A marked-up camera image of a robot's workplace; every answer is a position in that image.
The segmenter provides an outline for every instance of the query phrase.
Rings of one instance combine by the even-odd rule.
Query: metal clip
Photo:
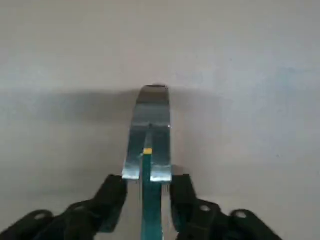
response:
[[[144,86],[133,112],[122,178],[139,179],[145,153],[151,154],[151,182],[171,182],[170,127],[168,87]]]

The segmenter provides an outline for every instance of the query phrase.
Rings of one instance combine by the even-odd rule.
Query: yellow label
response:
[[[152,148],[145,148],[143,150],[143,155],[151,155],[152,154]]]

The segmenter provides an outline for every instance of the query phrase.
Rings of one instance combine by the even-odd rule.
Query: curved metal plate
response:
[[[151,182],[171,181],[170,127],[168,87],[144,86],[133,112],[127,157],[122,171],[124,179],[139,179],[143,151],[151,148]]]

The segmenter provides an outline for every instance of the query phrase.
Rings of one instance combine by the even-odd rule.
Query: white wall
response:
[[[165,83],[172,159],[199,196],[256,212],[284,239],[318,239],[319,9],[1,0],[0,229],[34,209],[60,213],[120,173],[138,91]]]

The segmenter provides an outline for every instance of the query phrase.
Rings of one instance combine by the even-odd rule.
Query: teal strip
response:
[[[161,221],[162,185],[150,181],[151,157],[152,155],[144,155],[142,160],[141,240],[163,240]]]

